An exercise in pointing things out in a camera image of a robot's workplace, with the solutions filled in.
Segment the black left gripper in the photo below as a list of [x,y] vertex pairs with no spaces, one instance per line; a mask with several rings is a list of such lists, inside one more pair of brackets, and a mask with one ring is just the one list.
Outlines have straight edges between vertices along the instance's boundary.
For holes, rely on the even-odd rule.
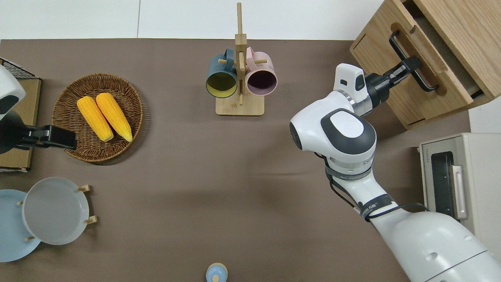
[[[23,139],[24,127],[30,132],[30,136],[35,136],[38,139]],[[76,140],[59,143],[43,139],[45,137],[48,139],[75,139],[76,134],[75,132],[54,125],[45,125],[42,127],[24,125],[23,120],[15,111],[9,111],[0,122],[0,153],[4,154],[14,147],[20,150],[50,147],[68,150],[77,149]]]

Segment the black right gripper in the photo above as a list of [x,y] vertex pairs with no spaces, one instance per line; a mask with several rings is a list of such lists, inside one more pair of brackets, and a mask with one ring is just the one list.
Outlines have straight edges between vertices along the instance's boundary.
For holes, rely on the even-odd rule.
[[383,75],[371,73],[365,75],[365,84],[372,102],[372,108],[378,107],[389,97],[389,90],[393,85],[399,84],[408,75],[412,75],[418,84],[423,84],[421,76],[417,69],[422,67],[420,59],[417,57],[408,57],[399,62],[395,67],[385,72]]

